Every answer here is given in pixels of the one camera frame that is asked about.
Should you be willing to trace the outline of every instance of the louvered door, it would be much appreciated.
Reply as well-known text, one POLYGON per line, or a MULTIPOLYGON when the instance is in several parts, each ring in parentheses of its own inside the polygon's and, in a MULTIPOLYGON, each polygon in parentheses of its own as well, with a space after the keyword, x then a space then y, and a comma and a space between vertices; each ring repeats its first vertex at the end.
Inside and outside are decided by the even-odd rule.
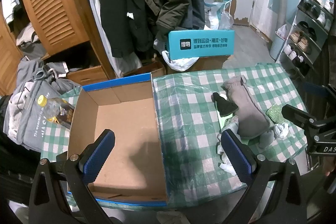
POLYGON ((88 41, 75 0, 23 0, 28 17, 49 55, 88 41))
POLYGON ((17 65, 20 63, 22 54, 15 43, 2 15, 0 2, 0 96, 13 93, 16 87, 17 65))

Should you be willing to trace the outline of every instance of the shoe rack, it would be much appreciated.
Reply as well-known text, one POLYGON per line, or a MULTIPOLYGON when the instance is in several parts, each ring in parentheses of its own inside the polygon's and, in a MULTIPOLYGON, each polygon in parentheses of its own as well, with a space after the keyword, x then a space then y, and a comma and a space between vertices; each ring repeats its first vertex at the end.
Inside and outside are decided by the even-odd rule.
MULTIPOLYGON (((315 0, 304 0, 310 5, 312 5, 317 11, 318 11, 318 16, 320 15, 321 12, 325 13, 325 19, 329 19, 331 22, 333 21, 333 15, 326 10, 323 6, 321 6, 317 1, 315 0)), ((290 44, 294 50, 299 52, 299 55, 303 57, 303 60, 306 64, 309 65, 309 70, 315 70, 314 69, 314 62, 319 56, 322 46, 327 39, 328 36, 328 31, 322 26, 318 21, 317 18, 312 17, 311 15, 308 14, 306 10, 304 10, 301 6, 298 5, 296 14, 293 20, 293 24, 291 26, 291 29, 289 31, 289 34, 285 40, 285 43, 281 49, 281 52, 276 60, 276 63, 280 63, 285 70, 295 70, 299 77, 304 80, 305 75, 307 74, 307 71, 303 71, 302 67, 298 68, 296 67, 292 60, 290 60, 289 56, 284 52, 284 48, 290 44), (308 33, 303 29, 298 26, 298 23, 301 21, 305 21, 308 23, 309 27, 313 28, 316 33, 316 40, 313 40, 308 33), (311 48, 310 53, 303 52, 303 50, 297 45, 297 43, 294 43, 294 41, 290 38, 290 35, 295 32, 301 32, 303 36, 307 39, 308 41, 308 46, 311 48)))

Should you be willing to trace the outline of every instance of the teal box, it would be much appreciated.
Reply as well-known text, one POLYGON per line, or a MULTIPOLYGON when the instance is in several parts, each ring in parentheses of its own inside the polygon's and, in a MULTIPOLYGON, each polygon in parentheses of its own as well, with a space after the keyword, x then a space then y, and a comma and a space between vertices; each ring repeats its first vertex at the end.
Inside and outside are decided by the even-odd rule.
POLYGON ((191 57, 232 55, 233 30, 185 30, 168 34, 167 50, 171 60, 191 57))

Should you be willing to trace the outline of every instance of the green checkered tablecloth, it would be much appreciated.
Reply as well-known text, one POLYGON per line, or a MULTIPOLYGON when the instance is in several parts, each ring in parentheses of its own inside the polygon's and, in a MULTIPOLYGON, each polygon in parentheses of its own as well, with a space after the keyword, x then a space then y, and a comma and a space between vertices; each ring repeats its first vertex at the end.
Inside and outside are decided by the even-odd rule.
MULTIPOLYGON (((154 99, 164 166, 169 189, 169 208, 194 206, 243 188, 236 176, 218 167, 216 153, 219 123, 211 94, 223 92, 224 81, 244 75, 250 93, 261 109, 273 104, 291 104, 305 110, 304 104, 284 69, 278 64, 255 67, 188 72, 153 79, 154 99)), ((69 101, 76 102, 76 96, 69 101)), ((303 130, 291 124, 285 140, 275 140, 268 148, 258 147, 258 138, 250 140, 255 154, 269 160, 285 161, 300 153, 307 140, 303 130)), ((52 125, 44 137, 42 157, 55 160, 67 150, 68 131, 52 125)), ((70 204, 73 198, 68 197, 70 204)), ((140 207, 100 202, 103 207, 141 210, 140 207)))

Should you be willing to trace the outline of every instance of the metal screw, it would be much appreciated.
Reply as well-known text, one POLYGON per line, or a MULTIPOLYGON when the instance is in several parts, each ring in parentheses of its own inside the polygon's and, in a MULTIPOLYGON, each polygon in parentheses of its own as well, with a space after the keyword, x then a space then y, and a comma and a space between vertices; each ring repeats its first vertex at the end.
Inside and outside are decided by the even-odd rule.
POLYGON ((77 154, 73 154, 70 156, 70 160, 71 161, 75 161, 75 160, 78 160, 78 155, 77 154))
POLYGON ((288 162, 291 164, 291 165, 294 165, 296 163, 296 161, 294 159, 289 159, 288 162))
POLYGON ((47 159, 43 158, 40 160, 40 165, 45 165, 47 163, 47 159))
POLYGON ((257 155, 257 159, 260 160, 260 161, 264 161, 266 158, 263 154, 259 154, 259 155, 257 155))

